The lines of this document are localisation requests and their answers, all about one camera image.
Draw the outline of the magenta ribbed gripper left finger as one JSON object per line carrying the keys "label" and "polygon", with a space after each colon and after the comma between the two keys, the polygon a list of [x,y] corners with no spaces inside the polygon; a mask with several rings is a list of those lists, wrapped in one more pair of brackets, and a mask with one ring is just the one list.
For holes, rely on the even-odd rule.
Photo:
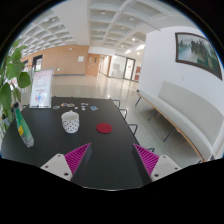
{"label": "magenta ribbed gripper left finger", "polygon": [[58,177],[70,181],[72,177],[84,170],[91,155],[91,144],[87,143],[67,154],[56,154],[41,168]]}

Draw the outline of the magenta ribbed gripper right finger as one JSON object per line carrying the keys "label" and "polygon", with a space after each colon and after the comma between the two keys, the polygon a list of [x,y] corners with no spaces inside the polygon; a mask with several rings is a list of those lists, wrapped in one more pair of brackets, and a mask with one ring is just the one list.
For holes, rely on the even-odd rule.
{"label": "magenta ribbed gripper right finger", "polygon": [[143,182],[154,182],[180,170],[167,155],[159,156],[137,144],[133,145],[133,155]]}

